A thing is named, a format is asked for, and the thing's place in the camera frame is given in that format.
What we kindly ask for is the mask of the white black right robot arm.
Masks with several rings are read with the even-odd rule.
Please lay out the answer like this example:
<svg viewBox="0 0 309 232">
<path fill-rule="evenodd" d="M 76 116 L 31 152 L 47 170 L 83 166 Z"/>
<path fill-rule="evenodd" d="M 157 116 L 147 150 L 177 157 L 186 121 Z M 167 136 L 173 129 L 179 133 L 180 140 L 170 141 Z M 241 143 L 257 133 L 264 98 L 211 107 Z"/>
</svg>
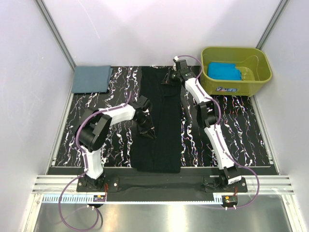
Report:
<svg viewBox="0 0 309 232">
<path fill-rule="evenodd" d="M 163 80 L 164 85 L 182 85 L 197 103 L 197 123 L 208 136 L 215 152 L 219 168 L 218 184 L 214 188 L 227 188 L 241 181 L 235 161 L 226 145 L 221 130 L 221 108 L 217 100 L 211 97 L 201 86 L 199 75 L 189 69 L 183 56 L 175 56 L 174 65 L 169 68 Z"/>
</svg>

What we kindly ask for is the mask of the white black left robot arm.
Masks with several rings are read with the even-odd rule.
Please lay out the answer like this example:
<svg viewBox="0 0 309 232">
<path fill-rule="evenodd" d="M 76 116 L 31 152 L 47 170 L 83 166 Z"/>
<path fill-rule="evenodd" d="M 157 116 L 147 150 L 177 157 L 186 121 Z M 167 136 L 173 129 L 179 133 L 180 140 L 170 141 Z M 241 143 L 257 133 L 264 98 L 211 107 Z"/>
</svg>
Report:
<svg viewBox="0 0 309 232">
<path fill-rule="evenodd" d="M 151 110 L 152 104 L 145 96 L 140 96 L 137 101 L 127 100 L 110 108 L 86 109 L 74 132 L 76 146 L 84 159 L 84 173 L 80 177 L 81 186 L 94 191 L 107 188 L 101 163 L 101 148 L 105 144 L 111 126 L 124 121 L 134 121 L 140 135 L 156 138 Z"/>
</svg>

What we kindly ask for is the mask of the black t shirt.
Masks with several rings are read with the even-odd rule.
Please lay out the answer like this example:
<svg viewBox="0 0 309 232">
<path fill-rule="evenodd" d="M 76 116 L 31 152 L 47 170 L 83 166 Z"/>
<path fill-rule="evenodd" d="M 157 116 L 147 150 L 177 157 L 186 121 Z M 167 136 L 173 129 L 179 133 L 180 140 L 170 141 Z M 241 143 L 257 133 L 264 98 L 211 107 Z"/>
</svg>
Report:
<svg viewBox="0 0 309 232">
<path fill-rule="evenodd" d="M 140 95 L 153 105 L 150 112 L 155 138 L 139 133 L 130 149 L 131 167 L 140 172 L 179 173 L 182 152 L 180 83 L 165 84 L 168 68 L 141 68 Z"/>
</svg>

